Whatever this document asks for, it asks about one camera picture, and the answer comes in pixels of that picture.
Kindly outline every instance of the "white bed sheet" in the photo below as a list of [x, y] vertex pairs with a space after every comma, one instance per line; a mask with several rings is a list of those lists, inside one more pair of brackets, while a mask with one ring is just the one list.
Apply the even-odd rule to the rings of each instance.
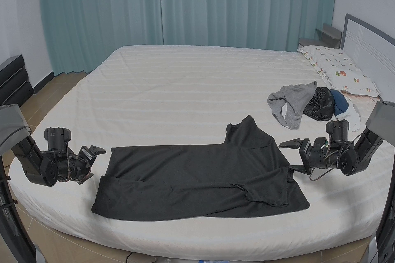
[[[82, 79], [48, 113], [33, 133], [41, 149], [49, 126], [72, 131], [69, 146], [107, 150], [83, 185], [30, 183], [20, 163], [10, 167], [10, 184], [28, 212], [59, 231], [105, 246], [153, 256], [194, 260], [274, 260], [314, 252], [370, 236], [380, 221], [391, 178], [393, 147], [387, 142], [368, 169], [353, 176], [334, 170], [317, 182], [295, 173], [311, 206], [261, 218], [198, 217], [134, 222], [91, 212], [110, 148], [134, 145], [222, 143], [227, 124], [248, 114], [280, 142], [325, 137], [326, 122], [304, 116], [298, 130], [281, 126], [267, 104], [283, 85], [320, 76], [299, 53], [202, 46], [125, 46]], [[364, 124], [375, 105], [351, 97]], [[350, 133], [352, 139], [357, 133]], [[281, 149], [291, 164], [296, 150]]]

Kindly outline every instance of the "black garment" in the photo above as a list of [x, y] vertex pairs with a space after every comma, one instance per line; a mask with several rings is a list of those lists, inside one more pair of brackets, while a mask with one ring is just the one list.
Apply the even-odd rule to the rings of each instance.
[[318, 87], [313, 98], [307, 103], [303, 114], [316, 121], [330, 121], [335, 112], [335, 99], [327, 87]]
[[310, 206], [273, 137], [247, 116], [218, 145], [112, 148], [92, 212], [157, 221], [260, 217]]

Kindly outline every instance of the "white pillow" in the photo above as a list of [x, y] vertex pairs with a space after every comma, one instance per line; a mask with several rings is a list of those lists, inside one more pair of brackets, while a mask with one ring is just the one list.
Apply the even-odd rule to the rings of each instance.
[[331, 89], [350, 94], [378, 97], [374, 82], [358, 69], [340, 48], [304, 46], [298, 49]]

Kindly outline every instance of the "gray garment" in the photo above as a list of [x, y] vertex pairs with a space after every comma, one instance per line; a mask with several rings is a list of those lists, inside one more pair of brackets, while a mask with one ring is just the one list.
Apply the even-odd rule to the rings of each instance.
[[[271, 93], [267, 103], [272, 109], [273, 116], [282, 126], [290, 129], [298, 128], [302, 119], [304, 108], [316, 92], [317, 81], [309, 84], [285, 85], [278, 92]], [[282, 107], [287, 103], [285, 118]]]

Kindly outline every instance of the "floor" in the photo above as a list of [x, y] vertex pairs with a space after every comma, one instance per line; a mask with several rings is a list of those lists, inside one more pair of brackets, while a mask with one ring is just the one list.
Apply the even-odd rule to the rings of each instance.
[[[47, 113], [70, 91], [86, 73], [60, 74], [53, 78], [37, 94], [22, 105], [21, 111], [32, 130]], [[3, 155], [3, 164], [8, 174], [13, 159], [9, 151]], [[116, 263], [125, 262], [129, 252], [102, 246], [75, 236], [67, 235], [45, 226], [29, 215], [23, 205], [17, 210], [29, 236], [40, 247], [48, 263]], [[270, 261], [271, 263], [357, 263], [369, 243], [369, 238], [354, 241], [343, 246], [318, 251], [302, 256]], [[16, 260], [0, 237], [0, 257], [2, 263], [14, 263]], [[132, 254], [128, 262], [151, 263], [154, 257], [144, 254]]]

